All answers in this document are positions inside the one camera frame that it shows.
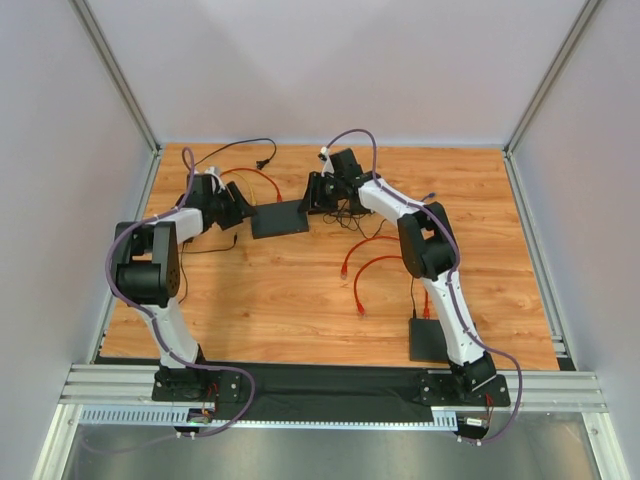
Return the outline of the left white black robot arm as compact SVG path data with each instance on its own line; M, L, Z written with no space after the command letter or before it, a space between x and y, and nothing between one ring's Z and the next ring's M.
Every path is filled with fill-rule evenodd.
M134 308L160 352L155 401L236 403L251 383L234 367L208 367L190 333L178 294L180 247L214 225L222 230L256 214L234 183L210 168L187 178L187 192L169 211L145 221L120 222L106 259L112 294Z

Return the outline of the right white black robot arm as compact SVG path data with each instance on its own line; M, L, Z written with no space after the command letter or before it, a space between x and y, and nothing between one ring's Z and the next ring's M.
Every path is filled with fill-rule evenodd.
M333 213L345 200L358 212L376 213L394 223L404 266L422 282L436 309L457 382L474 392L493 381L496 367L466 305L458 273L460 252L442 205L420 203L377 173L365 172L350 148L332 153L323 147L318 157L322 170L309 174L300 210Z

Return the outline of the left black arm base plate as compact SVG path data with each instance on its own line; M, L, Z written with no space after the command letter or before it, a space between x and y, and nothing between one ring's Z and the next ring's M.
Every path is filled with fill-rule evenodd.
M238 403L250 393L249 381L239 372L161 366L154 375L151 398L158 402Z

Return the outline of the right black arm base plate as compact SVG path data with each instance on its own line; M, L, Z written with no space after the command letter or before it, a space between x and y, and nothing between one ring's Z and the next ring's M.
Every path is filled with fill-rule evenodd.
M471 390L450 371L427 370L418 375L417 384L416 400L426 406L484 407L489 405L488 401L497 407L511 405L509 389L503 375L497 375Z

